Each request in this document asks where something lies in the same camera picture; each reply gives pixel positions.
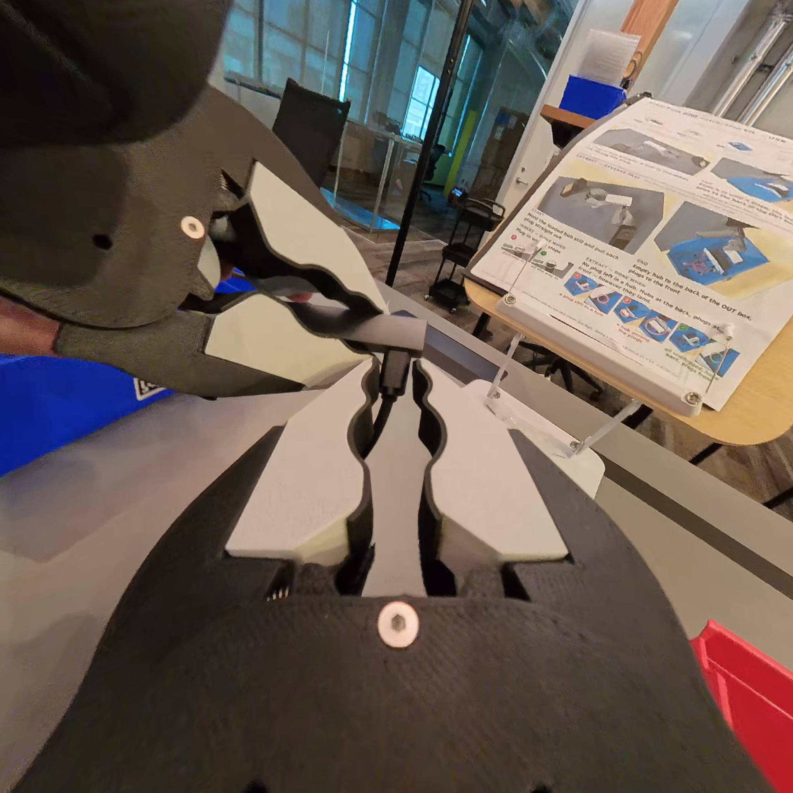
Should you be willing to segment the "silver ventilation duct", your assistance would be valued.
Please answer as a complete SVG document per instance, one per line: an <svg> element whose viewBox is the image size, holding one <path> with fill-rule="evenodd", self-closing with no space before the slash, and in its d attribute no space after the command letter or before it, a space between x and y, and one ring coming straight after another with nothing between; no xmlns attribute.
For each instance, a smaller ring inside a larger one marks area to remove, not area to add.
<svg viewBox="0 0 793 793"><path fill-rule="evenodd" d="M791 76L791 47L774 64L767 60L777 42L791 27L791 18L791 2L777 2L772 7L759 37L748 55L739 62L739 69L710 109L712 115L726 117L755 74L761 73L765 79L738 115L737 122L753 126L760 119Z"/></svg>

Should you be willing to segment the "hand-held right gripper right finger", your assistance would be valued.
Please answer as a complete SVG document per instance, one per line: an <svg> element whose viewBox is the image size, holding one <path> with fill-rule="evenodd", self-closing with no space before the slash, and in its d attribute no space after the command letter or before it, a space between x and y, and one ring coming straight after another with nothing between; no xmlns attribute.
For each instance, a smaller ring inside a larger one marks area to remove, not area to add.
<svg viewBox="0 0 793 793"><path fill-rule="evenodd" d="M430 454L418 515L424 587L458 589L476 569L566 558L520 434L430 362L413 363L413 400Z"/></svg>

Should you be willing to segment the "dark USB hub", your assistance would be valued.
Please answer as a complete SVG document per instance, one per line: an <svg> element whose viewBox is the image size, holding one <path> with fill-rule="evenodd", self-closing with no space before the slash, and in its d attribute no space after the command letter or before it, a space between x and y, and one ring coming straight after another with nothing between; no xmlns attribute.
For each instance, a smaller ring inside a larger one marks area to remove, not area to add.
<svg viewBox="0 0 793 793"><path fill-rule="evenodd" d="M384 354L396 350L420 358L427 322L410 316L360 315L351 309L314 304L288 304L308 331L325 339L339 340L358 352Z"/></svg>

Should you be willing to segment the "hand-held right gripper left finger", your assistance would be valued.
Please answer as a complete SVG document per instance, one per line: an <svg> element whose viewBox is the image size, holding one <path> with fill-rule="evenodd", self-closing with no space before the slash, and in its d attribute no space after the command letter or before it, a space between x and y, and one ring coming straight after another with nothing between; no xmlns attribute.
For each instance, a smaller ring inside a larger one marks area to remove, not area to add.
<svg viewBox="0 0 793 793"><path fill-rule="evenodd" d="M362 454L378 383L377 360L366 360L288 419L226 542L229 556L320 565L335 585L358 585L372 558Z"/></svg>

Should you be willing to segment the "black cable black plug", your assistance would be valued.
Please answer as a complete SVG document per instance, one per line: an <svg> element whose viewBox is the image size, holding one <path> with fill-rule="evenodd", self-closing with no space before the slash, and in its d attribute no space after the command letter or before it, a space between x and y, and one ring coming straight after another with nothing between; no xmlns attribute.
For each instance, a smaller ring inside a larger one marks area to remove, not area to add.
<svg viewBox="0 0 793 793"><path fill-rule="evenodd" d="M397 400L402 398L407 388L411 365L411 353L401 350L388 350L383 357L380 371L378 394L380 407L373 420L373 433L368 446L362 453L366 460L380 440Z"/></svg>

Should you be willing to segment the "blue plastic bin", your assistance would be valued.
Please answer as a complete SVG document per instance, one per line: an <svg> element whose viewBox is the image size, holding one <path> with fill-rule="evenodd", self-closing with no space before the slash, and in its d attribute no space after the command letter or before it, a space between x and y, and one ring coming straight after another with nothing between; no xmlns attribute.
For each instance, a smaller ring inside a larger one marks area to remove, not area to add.
<svg viewBox="0 0 793 793"><path fill-rule="evenodd" d="M203 353L216 313L253 287L187 296L183 313L137 328L55 319L2 295L2 473L84 437L162 394L200 395L221 364Z"/></svg>

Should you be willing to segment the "wooden post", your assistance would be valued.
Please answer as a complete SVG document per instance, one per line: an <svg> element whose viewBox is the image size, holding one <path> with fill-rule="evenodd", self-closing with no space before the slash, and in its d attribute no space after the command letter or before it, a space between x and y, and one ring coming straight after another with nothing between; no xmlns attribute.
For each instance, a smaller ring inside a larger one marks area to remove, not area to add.
<svg viewBox="0 0 793 793"><path fill-rule="evenodd" d="M623 74L622 88L629 91L646 65L678 1L635 1L625 17L620 33L639 36L634 54Z"/></svg>

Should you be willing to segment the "blue sign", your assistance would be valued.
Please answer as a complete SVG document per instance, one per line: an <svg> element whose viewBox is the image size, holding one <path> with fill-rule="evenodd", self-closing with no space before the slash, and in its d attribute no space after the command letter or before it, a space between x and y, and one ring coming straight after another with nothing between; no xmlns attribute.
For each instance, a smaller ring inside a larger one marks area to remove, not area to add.
<svg viewBox="0 0 793 793"><path fill-rule="evenodd" d="M619 108L626 98L626 91L619 85L599 83L570 74L558 107L597 121Z"/></svg>

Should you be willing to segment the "red plastic bin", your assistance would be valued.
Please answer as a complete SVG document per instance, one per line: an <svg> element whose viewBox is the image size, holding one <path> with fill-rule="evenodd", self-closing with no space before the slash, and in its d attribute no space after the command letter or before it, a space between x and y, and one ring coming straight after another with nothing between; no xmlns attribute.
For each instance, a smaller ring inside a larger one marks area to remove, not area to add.
<svg viewBox="0 0 793 793"><path fill-rule="evenodd" d="M792 791L792 673L717 622L690 645L723 718L775 791Z"/></svg>

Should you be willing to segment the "black utility cart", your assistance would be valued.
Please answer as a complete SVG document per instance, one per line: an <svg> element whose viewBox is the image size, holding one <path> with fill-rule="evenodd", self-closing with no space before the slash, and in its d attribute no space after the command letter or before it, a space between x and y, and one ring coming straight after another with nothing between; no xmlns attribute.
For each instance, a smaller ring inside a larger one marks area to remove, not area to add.
<svg viewBox="0 0 793 793"><path fill-rule="evenodd" d="M434 302L453 314L470 303L464 278L455 278L471 263L485 236L503 220L504 207L491 200L467 197L458 204L458 213L447 244L441 251L441 263L424 300Z"/></svg>

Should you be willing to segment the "black metal post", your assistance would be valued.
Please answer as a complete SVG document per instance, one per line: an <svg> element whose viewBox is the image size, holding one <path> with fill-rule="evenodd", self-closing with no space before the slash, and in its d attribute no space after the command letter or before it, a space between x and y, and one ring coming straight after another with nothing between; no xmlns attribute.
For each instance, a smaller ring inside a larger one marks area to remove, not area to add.
<svg viewBox="0 0 793 793"><path fill-rule="evenodd" d="M404 205L401 224L392 249L389 267L385 275L385 284L389 287L394 286L396 275L400 269L402 253L411 228L411 220L415 207L420 199L420 192L429 167L435 139L445 119L451 93L451 84L458 72L459 60L461 59L464 40L467 35L468 23L475 3L475 1L461 1L458 7L449 47L442 65L439 88L435 94L433 104L431 105L431 115L426 135L423 139L415 175Z"/></svg>

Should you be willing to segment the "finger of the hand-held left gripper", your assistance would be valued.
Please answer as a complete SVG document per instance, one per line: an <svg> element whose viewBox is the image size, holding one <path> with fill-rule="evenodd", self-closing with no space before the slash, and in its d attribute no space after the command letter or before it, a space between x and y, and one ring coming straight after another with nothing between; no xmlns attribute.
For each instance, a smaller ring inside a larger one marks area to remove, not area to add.
<svg viewBox="0 0 793 793"><path fill-rule="evenodd" d="M241 198L213 221L213 241L247 276L299 281L355 316L389 312L346 231L258 160Z"/></svg>
<svg viewBox="0 0 793 793"><path fill-rule="evenodd" d="M372 354L312 334L287 303L261 293L250 292L221 312L199 317L206 323L200 391L321 389L361 365L372 366Z"/></svg>

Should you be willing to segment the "black office chair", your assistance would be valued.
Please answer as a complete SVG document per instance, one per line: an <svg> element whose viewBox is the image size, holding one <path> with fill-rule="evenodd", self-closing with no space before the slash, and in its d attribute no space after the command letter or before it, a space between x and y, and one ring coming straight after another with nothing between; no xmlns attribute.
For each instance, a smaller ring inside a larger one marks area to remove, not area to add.
<svg viewBox="0 0 793 793"><path fill-rule="evenodd" d="M341 102L292 78L286 80L272 131L318 187L341 144L350 108L348 100Z"/></svg>

